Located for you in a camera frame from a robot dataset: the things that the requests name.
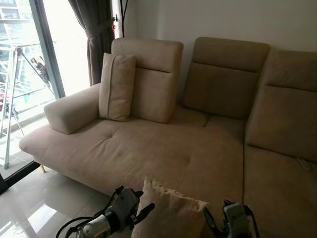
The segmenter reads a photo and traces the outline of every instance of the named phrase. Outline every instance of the tile floor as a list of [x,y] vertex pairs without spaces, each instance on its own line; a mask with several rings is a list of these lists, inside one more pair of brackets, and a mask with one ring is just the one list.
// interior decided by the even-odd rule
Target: tile floor
[[[31,131],[39,128],[48,121],[46,118],[41,118],[35,122],[22,128],[24,134],[28,134]],[[24,153],[19,148],[19,141],[23,137],[23,134],[20,130],[13,132],[10,136],[10,159],[9,159],[9,168],[4,169],[3,162],[5,158],[6,151],[6,137],[0,139],[0,174],[5,179],[14,172],[18,171],[20,168],[27,165],[29,162],[33,161],[33,157],[27,153]]]
[[[46,170],[36,169],[0,195],[0,238],[54,238],[64,223],[92,216],[108,202],[108,196]],[[111,238],[130,236],[126,229]]]

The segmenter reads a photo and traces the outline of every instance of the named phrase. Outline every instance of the sofa armrest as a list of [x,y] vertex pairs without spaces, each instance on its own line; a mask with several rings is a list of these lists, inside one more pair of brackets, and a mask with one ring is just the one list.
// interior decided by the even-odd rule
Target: sofa armrest
[[52,129],[72,134],[98,118],[100,84],[61,98],[44,107]]

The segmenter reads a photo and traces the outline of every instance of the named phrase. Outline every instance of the robotic hand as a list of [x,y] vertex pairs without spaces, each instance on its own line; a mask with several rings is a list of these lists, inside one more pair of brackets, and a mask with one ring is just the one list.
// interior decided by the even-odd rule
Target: robotic hand
[[78,220],[85,221],[75,227],[71,227],[67,231],[65,238],[68,238],[72,233],[76,233],[76,238],[107,238],[115,232],[122,232],[127,225],[130,226],[130,229],[133,229],[155,207],[154,203],[151,203],[136,216],[137,206],[142,195],[142,191],[134,192],[132,189],[121,186],[115,190],[109,203],[103,210],[93,217],[80,217],[69,221],[58,231],[56,238],[59,238],[60,233],[69,224]]
[[204,208],[204,214],[209,228],[217,238],[252,238],[252,234],[249,229],[248,216],[252,217],[253,227],[256,233],[256,237],[260,238],[257,223],[253,212],[246,205],[240,205],[239,203],[233,203],[228,200],[224,200],[223,206],[223,225],[220,231],[208,209]]

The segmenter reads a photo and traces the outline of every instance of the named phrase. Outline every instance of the sofa backrest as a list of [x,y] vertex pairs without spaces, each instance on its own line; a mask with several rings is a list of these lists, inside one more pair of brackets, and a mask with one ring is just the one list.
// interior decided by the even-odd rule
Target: sofa backrest
[[195,42],[183,105],[246,119],[269,51],[263,43],[201,37]]
[[317,160],[317,54],[272,50],[247,124],[246,143]]
[[174,112],[183,44],[173,41],[115,39],[114,55],[135,55],[131,115],[166,123]]

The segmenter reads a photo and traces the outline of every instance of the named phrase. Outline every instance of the white wall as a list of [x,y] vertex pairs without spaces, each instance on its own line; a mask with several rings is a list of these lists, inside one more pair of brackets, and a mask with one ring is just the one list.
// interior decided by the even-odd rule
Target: white wall
[[130,0],[126,36],[185,45],[180,90],[200,36],[317,51],[317,0]]

